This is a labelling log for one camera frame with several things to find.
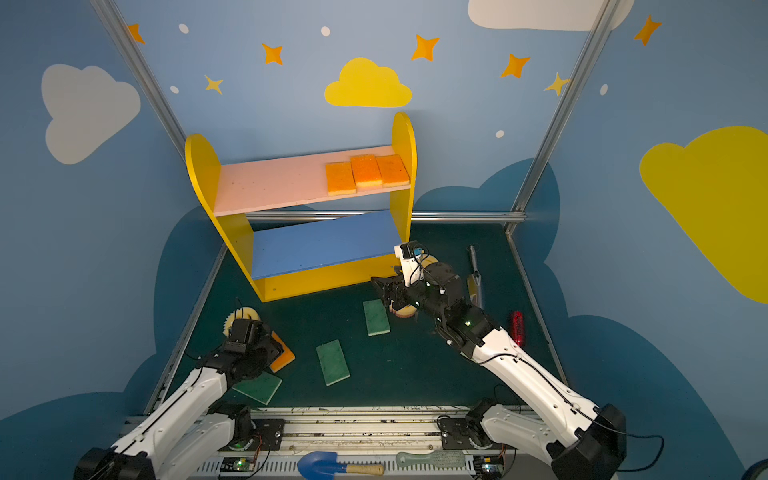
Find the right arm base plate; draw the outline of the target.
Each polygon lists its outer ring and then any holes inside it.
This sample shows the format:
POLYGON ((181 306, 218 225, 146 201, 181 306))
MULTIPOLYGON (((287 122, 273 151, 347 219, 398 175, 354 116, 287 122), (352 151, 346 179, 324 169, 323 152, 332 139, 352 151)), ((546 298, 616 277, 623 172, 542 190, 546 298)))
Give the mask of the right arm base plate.
POLYGON ((475 422, 464 417, 439 415, 435 424, 443 450, 489 450, 501 447, 492 442, 475 422))

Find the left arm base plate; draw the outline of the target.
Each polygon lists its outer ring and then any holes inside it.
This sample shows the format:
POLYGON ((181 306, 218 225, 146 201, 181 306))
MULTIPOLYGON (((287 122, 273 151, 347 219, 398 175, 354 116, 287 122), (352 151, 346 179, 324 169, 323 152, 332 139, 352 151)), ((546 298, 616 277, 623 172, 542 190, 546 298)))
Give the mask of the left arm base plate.
POLYGON ((278 451, 281 448, 286 421, 284 419, 253 419, 249 436, 234 440, 222 452, 278 451))

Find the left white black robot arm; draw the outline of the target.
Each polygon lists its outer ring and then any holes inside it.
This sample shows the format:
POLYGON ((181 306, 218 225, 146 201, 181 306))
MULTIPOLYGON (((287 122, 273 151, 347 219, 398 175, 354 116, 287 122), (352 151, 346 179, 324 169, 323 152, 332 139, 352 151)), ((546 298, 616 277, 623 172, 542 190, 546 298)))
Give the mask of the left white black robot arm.
POLYGON ((92 448, 75 479, 186 479, 220 449, 254 438, 250 408, 221 398, 259 378, 286 353, 261 320, 236 318, 216 349, 197 360, 181 386, 112 446, 92 448))

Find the orange sponge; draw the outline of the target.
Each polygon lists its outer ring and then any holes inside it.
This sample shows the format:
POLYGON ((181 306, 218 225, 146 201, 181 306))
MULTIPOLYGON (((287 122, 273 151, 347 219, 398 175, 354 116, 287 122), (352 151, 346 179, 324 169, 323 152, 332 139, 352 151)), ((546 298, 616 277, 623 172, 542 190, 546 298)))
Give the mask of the orange sponge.
POLYGON ((285 344, 276 332, 272 332, 272 338, 281 346, 281 354, 270 364, 272 373, 277 373, 296 358, 294 352, 285 344))
POLYGON ((410 184, 410 176, 399 155, 375 157, 383 187, 399 187, 410 184))
POLYGON ((374 188, 382 185, 382 176, 375 155, 352 156, 350 165, 357 188, 374 188))
POLYGON ((327 193, 329 196, 352 195, 357 192, 350 162, 337 162, 325 165, 327 193))

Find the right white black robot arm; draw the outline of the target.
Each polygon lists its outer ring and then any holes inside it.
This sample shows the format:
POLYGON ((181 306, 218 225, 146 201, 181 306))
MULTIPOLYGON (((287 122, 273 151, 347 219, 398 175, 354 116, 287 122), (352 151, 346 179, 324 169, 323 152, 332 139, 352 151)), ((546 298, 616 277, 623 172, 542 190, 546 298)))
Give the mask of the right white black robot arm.
POLYGON ((385 306, 413 306, 464 358, 493 373, 533 409, 532 420, 499 404, 469 415, 493 443, 513 446, 551 467, 559 479, 613 479, 627 457, 626 417, 567 387, 473 305, 461 278, 437 262, 371 280, 385 306))

